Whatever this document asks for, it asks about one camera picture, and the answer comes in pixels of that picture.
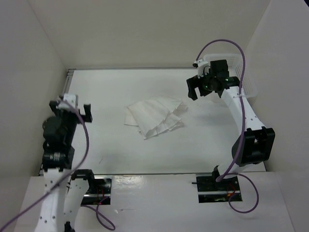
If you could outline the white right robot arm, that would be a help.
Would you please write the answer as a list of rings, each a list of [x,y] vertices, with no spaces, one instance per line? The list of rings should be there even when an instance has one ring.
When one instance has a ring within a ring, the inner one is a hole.
[[[231,76],[225,59],[198,60],[193,63],[197,75],[187,79],[188,97],[197,100],[197,91],[204,97],[216,93],[228,107],[239,131],[231,148],[231,158],[212,171],[211,184],[224,189],[236,174],[269,159],[275,139],[272,128],[258,119],[244,96],[242,77]]]

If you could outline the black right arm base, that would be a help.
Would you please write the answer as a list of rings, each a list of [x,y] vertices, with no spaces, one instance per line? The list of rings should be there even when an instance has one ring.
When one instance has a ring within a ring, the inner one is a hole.
[[[215,182],[210,175],[197,175],[196,180],[191,183],[196,186],[199,203],[223,203],[241,202],[239,181],[232,177],[222,182]]]

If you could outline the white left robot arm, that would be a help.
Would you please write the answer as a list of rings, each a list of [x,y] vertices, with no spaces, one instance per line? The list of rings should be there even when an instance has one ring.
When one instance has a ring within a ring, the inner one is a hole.
[[[91,106],[85,104],[82,115],[76,95],[63,95],[49,106],[54,115],[42,125],[44,199],[35,231],[73,232],[84,194],[96,188],[93,172],[72,164],[75,130],[92,122]]]

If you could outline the white pleated skirt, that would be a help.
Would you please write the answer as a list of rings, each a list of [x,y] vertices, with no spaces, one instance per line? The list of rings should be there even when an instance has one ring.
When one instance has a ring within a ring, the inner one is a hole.
[[[180,99],[152,97],[128,105],[124,124],[138,127],[144,140],[183,127],[180,115],[187,111],[187,105]]]

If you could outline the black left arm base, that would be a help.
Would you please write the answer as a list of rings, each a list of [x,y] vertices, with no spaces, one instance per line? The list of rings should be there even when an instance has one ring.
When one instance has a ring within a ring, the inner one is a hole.
[[[93,184],[85,193],[81,205],[110,205],[112,191],[112,177],[95,175]]]

